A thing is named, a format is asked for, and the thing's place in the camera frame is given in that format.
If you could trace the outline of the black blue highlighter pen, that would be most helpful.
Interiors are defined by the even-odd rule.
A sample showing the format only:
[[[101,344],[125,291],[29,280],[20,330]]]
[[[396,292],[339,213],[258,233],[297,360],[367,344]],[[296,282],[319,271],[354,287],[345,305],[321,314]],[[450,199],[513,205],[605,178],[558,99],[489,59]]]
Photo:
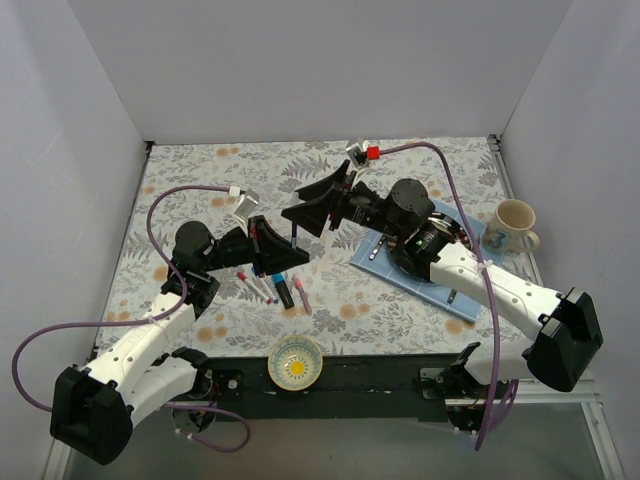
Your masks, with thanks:
[[[287,283],[284,279],[284,276],[281,273],[276,273],[271,276],[273,284],[276,288],[279,299],[286,310],[291,309],[295,306],[295,303],[292,299],[290,290],[287,286]]]

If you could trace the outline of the white blue marker pen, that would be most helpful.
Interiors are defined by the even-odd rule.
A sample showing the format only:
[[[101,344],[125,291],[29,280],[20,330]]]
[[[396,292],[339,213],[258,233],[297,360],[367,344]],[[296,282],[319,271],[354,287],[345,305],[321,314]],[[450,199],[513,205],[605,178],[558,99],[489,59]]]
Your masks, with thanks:
[[[261,285],[261,287],[264,289],[264,291],[266,292],[266,294],[269,296],[270,300],[272,301],[272,303],[274,304],[278,304],[278,298],[277,295],[274,294],[271,290],[271,288],[269,287],[267,281],[260,276],[256,276],[256,280],[258,281],[258,283]]]

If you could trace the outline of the white red marker pen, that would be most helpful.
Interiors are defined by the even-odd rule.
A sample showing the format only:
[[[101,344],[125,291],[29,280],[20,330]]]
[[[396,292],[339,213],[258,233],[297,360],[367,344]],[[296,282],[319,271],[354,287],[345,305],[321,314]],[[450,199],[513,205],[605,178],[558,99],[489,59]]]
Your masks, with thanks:
[[[260,297],[265,303],[272,303],[272,299],[267,294],[262,292],[254,283],[252,283],[243,272],[238,271],[236,273],[236,276],[249,290]]]

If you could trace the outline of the pink marker pen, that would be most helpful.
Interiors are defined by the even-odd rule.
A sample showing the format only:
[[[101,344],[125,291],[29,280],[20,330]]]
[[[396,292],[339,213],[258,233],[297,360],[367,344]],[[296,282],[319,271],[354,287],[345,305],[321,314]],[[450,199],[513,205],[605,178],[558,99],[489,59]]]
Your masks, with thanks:
[[[309,303],[308,295],[304,290],[303,284],[298,275],[294,276],[294,284],[295,284],[296,290],[300,295],[306,314],[311,316],[313,314],[312,307]]]

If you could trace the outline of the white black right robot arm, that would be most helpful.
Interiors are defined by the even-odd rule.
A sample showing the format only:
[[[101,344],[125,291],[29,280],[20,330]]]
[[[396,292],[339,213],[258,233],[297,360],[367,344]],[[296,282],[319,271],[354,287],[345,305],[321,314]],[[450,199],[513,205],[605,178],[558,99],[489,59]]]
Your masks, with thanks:
[[[560,392],[574,389],[603,344],[588,293],[558,292],[480,261],[470,236],[437,212],[420,181],[400,179],[380,197],[365,183],[353,182],[348,168],[343,163],[331,176],[298,189],[298,204],[284,209],[283,217],[314,236],[344,220],[375,230],[387,238],[395,267],[496,308],[524,336],[499,355],[479,344],[466,347],[441,373],[445,387],[471,398],[496,376],[504,382],[535,378]]]

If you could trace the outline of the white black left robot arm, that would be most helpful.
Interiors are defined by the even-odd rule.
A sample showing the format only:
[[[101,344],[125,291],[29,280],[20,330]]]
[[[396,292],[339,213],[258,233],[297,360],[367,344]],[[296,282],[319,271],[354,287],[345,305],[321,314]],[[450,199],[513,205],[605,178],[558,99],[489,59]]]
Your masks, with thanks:
[[[251,264],[272,275],[309,260],[264,216],[220,239],[199,221],[181,225],[171,258],[177,270],[161,286],[145,322],[87,365],[68,367],[56,379],[52,436],[100,465],[111,463],[134,427],[166,402],[183,394],[200,400],[211,392],[213,377],[203,369],[206,355],[165,350],[212,303],[220,287],[212,272]]]

